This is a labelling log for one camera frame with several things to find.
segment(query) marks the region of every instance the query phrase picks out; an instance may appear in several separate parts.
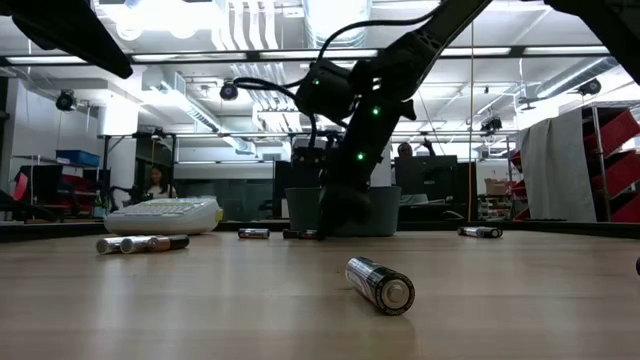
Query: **blue bin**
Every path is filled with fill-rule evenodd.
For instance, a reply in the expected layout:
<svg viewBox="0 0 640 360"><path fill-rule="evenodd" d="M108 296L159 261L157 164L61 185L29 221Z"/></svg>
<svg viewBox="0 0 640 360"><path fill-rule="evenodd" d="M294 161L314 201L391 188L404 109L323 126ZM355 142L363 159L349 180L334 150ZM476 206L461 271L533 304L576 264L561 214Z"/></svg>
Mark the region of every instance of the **blue bin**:
<svg viewBox="0 0 640 360"><path fill-rule="evenodd" d="M56 150L56 157L69 160L76 165L99 167L100 156L83 150Z"/></svg>

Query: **aa battery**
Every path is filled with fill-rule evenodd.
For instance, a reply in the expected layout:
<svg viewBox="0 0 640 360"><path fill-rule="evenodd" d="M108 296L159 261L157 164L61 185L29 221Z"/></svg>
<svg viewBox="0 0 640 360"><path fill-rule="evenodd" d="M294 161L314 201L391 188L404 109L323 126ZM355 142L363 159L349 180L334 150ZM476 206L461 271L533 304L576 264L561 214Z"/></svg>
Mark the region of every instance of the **aa battery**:
<svg viewBox="0 0 640 360"><path fill-rule="evenodd" d="M492 227L460 227L458 235L495 239L502 236L502 230Z"/></svg>
<svg viewBox="0 0 640 360"><path fill-rule="evenodd" d="M187 246L189 246L189 236L187 235L157 236L147 242L147 247L151 252L178 250Z"/></svg>
<svg viewBox="0 0 640 360"><path fill-rule="evenodd" d="M282 231L282 237L285 239L301 239L301 240L321 240L320 233L317 230L289 230Z"/></svg>
<svg viewBox="0 0 640 360"><path fill-rule="evenodd" d="M120 254L122 253L122 251L120 250L120 243L124 239L126 239L126 237L100 239L98 240L98 242L96 242L96 251L100 255Z"/></svg>
<svg viewBox="0 0 640 360"><path fill-rule="evenodd" d="M120 243L120 251L123 254L135 254L149 250L149 240L156 236L130 236Z"/></svg>
<svg viewBox="0 0 640 360"><path fill-rule="evenodd" d="M347 280L387 315L401 315L413 305L416 291L405 275L364 257L347 263Z"/></svg>
<svg viewBox="0 0 640 360"><path fill-rule="evenodd" d="M269 229L240 229L238 237L241 239L268 239L271 236Z"/></svg>

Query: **silver battery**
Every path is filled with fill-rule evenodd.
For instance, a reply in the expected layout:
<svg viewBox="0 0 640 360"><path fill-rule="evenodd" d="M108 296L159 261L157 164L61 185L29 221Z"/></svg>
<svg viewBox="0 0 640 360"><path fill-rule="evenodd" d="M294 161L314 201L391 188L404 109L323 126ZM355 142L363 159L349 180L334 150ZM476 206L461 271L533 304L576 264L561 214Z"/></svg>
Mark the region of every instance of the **silver battery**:
<svg viewBox="0 0 640 360"><path fill-rule="evenodd" d="M122 253L122 251L120 251L120 243L124 239L126 239L126 237L100 239L96 242L96 251L100 255L120 254Z"/></svg>
<svg viewBox="0 0 640 360"><path fill-rule="evenodd" d="M129 236L120 242L123 254L135 254L149 250L149 240L156 236Z"/></svg>
<svg viewBox="0 0 640 360"><path fill-rule="evenodd" d="M400 315L409 310L415 298L413 283L405 275L364 257L347 263L347 280L387 315Z"/></svg>

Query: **table surface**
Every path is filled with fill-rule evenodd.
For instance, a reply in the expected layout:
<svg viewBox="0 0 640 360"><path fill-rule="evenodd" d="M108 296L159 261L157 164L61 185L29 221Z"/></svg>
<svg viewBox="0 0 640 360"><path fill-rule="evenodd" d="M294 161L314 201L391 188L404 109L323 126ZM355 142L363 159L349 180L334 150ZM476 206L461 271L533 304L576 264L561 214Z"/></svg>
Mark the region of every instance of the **table surface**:
<svg viewBox="0 0 640 360"><path fill-rule="evenodd" d="M219 233L98 256L98 238L0 244L0 359L640 359L634 240ZM413 307L378 313L353 256L409 276Z"/></svg>

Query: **gray container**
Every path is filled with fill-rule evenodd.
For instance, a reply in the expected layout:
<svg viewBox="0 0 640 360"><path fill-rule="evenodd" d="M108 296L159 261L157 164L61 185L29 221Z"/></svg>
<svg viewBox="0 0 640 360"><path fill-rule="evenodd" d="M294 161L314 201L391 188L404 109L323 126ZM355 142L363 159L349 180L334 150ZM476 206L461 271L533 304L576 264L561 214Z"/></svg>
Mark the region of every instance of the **gray container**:
<svg viewBox="0 0 640 360"><path fill-rule="evenodd" d="M398 227L400 193L397 186L369 189L373 206L371 218L363 225L347 223L336 229L336 236L393 236ZM315 230L318 227L320 188L286 189L291 230Z"/></svg>

